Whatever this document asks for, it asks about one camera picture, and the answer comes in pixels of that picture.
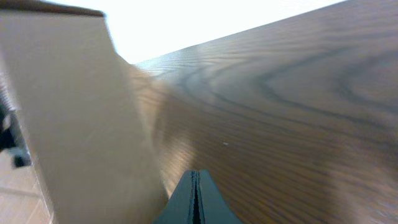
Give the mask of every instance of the white background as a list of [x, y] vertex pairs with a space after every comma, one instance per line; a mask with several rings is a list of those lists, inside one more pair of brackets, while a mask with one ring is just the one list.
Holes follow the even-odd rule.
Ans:
[[147, 60], [343, 0], [54, 0], [101, 10], [119, 55]]

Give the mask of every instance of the wood grain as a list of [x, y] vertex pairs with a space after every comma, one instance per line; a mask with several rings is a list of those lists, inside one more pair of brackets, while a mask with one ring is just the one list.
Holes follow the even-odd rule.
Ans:
[[398, 2], [348, 1], [130, 67], [169, 194], [244, 223], [398, 223]]

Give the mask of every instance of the brown top edge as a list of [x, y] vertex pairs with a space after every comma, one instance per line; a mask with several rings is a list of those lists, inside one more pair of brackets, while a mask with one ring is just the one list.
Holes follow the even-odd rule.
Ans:
[[32, 0], [0, 0], [0, 10], [57, 13], [79, 16], [104, 16], [101, 11], [73, 6], [61, 6], [57, 4]]

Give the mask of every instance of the wooden table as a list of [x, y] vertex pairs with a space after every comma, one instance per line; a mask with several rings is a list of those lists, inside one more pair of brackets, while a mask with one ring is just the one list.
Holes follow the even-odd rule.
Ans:
[[169, 195], [208, 169], [244, 223], [398, 223], [397, 12], [347, 1], [126, 64]]

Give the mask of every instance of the table top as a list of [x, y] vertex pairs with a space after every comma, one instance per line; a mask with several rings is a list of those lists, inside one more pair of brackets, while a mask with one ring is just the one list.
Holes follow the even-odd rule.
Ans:
[[398, 221], [398, 2], [348, 1], [126, 68], [169, 195], [244, 223]]

